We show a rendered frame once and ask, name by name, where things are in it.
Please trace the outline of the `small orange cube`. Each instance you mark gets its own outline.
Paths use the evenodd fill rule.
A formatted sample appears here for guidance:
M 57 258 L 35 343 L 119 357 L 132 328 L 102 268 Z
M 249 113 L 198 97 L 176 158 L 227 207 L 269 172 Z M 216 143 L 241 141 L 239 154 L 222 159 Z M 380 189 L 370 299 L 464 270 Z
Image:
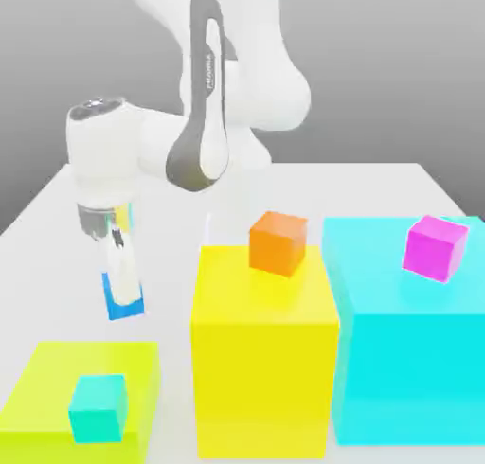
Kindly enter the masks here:
M 306 218 L 265 212 L 249 231 L 250 267 L 290 277 L 304 258 L 307 233 Z

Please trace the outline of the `small teal cube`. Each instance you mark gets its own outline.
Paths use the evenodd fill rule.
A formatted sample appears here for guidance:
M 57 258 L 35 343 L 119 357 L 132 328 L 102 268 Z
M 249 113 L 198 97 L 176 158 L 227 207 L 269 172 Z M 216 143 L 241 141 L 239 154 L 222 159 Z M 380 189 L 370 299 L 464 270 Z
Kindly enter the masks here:
M 121 442 L 128 407 L 127 386 L 122 374 L 81 375 L 68 406 L 75 442 Z

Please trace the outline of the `large yellow box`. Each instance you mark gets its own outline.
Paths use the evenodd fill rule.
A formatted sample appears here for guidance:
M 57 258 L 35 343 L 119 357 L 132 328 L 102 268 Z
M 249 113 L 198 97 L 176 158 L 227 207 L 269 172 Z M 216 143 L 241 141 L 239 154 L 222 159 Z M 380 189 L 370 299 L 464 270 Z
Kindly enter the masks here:
M 324 456 L 339 318 L 318 247 L 290 277 L 203 247 L 190 332 L 201 458 Z

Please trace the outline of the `small blue cube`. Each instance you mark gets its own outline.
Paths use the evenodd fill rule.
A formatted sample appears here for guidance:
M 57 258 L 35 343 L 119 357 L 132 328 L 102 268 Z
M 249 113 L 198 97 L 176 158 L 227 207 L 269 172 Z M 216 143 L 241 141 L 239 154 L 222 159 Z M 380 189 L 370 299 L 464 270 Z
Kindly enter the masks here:
M 143 291 L 140 291 L 140 298 L 128 305 L 119 305 L 115 302 L 111 284 L 107 273 L 101 274 L 102 287 L 105 298 L 106 309 L 110 320 L 118 320 L 129 316 L 144 313 Z

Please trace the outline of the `large lime box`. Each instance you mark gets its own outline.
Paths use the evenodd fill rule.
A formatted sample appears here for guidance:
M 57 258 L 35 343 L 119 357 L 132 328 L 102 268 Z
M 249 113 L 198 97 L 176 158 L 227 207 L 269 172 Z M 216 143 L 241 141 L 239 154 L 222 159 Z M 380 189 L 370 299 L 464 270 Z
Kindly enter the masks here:
M 77 444 L 68 406 L 81 375 L 122 374 L 118 443 Z M 0 409 L 0 464 L 145 464 L 160 392 L 155 342 L 41 342 Z

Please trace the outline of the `small magenta cube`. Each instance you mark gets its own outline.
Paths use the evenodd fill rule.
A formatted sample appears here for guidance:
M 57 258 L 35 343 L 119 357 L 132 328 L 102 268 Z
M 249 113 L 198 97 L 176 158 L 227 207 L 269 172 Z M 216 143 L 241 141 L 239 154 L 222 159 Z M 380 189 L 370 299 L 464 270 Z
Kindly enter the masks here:
M 407 232 L 402 268 L 447 283 L 459 268 L 469 227 L 426 215 Z

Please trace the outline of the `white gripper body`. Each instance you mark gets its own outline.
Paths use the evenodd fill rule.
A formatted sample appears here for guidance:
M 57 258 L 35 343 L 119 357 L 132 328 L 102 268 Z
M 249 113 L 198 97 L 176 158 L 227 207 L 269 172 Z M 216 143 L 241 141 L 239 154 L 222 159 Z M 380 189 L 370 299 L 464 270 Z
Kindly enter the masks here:
M 141 290 L 131 237 L 122 231 L 109 231 L 101 247 L 115 302 L 132 304 L 141 297 Z

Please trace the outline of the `large cyan box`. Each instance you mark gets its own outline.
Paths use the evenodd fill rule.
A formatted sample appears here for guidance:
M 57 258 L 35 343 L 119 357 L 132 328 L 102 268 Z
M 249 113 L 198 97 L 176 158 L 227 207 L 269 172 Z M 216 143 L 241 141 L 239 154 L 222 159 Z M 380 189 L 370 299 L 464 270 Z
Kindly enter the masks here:
M 328 217 L 340 318 L 332 422 L 341 445 L 485 445 L 485 221 L 447 283 L 402 267 L 412 220 Z

